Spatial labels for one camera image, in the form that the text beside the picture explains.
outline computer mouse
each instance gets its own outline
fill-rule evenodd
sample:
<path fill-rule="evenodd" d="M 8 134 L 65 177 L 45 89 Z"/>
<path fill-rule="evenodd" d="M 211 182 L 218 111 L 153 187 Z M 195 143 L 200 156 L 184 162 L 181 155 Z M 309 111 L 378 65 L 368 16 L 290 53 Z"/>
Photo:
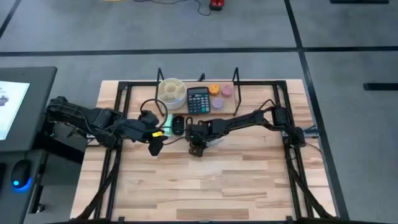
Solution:
<path fill-rule="evenodd" d="M 184 133 L 184 117 L 176 116 L 173 118 L 172 132 L 176 136 L 180 136 Z"/>
<path fill-rule="evenodd" d="M 30 177 L 31 162 L 27 159 L 18 161 L 11 171 L 11 184 L 16 189 L 24 187 Z"/>

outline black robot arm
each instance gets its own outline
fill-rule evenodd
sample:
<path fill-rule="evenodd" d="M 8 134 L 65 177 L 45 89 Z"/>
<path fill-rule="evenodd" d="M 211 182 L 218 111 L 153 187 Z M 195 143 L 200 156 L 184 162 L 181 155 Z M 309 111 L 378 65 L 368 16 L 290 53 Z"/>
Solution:
<path fill-rule="evenodd" d="M 264 113 L 269 111 L 272 113 L 272 124 L 264 118 Z M 271 106 L 231 119 L 211 119 L 199 121 L 198 124 L 187 124 L 185 139 L 190 142 L 189 153 L 201 157 L 208 142 L 219 139 L 229 134 L 230 131 L 250 126 L 263 126 L 271 131 L 285 131 L 289 135 L 292 145 L 305 146 L 303 131 L 292 125 L 287 109 L 281 106 Z"/>
<path fill-rule="evenodd" d="M 46 122 L 68 123 L 95 136 L 98 143 L 111 149 L 116 148 L 122 139 L 149 143 L 149 151 L 153 156 L 159 154 L 163 141 L 167 139 L 162 134 L 154 135 L 163 131 L 156 127 L 159 120 L 151 111 L 142 110 L 138 119 L 126 119 L 121 112 L 102 108 L 88 109 L 69 103 L 62 96 L 50 101 Z"/>

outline black desk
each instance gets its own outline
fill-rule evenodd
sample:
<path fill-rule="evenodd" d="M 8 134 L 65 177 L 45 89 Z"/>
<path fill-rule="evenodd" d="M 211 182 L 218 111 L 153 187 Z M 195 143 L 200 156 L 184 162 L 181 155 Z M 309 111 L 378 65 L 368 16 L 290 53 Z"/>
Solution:
<path fill-rule="evenodd" d="M 1 223 L 22 224 L 24 222 L 31 195 L 35 189 L 34 183 L 38 181 L 39 169 L 45 159 L 43 151 L 30 151 L 26 154 L 26 159 L 32 162 L 30 176 L 32 183 L 25 192 L 17 192 L 11 185 L 11 170 L 15 163 L 24 158 L 24 152 L 2 152 L 0 162 L 6 163 L 6 175 L 0 189 L 0 211 Z"/>
<path fill-rule="evenodd" d="M 0 81 L 30 83 L 0 153 L 32 149 L 56 72 L 55 67 L 0 68 Z"/>

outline orange object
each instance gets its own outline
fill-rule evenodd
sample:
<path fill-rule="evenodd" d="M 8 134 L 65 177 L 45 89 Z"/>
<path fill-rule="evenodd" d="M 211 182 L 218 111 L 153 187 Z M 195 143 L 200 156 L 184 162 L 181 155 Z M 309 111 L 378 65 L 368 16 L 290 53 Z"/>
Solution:
<path fill-rule="evenodd" d="M 210 84 L 209 92 L 210 92 L 210 95 L 212 95 L 212 96 L 218 95 L 218 93 L 220 92 L 220 86 L 218 86 L 218 84 Z"/>

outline red object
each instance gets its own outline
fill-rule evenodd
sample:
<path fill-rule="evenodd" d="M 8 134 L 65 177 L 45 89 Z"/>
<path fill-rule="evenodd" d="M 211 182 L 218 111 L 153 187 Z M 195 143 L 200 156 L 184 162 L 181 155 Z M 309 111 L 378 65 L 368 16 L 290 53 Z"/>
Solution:
<path fill-rule="evenodd" d="M 224 6 L 224 0 L 211 0 L 209 8 L 211 10 L 222 10 Z"/>

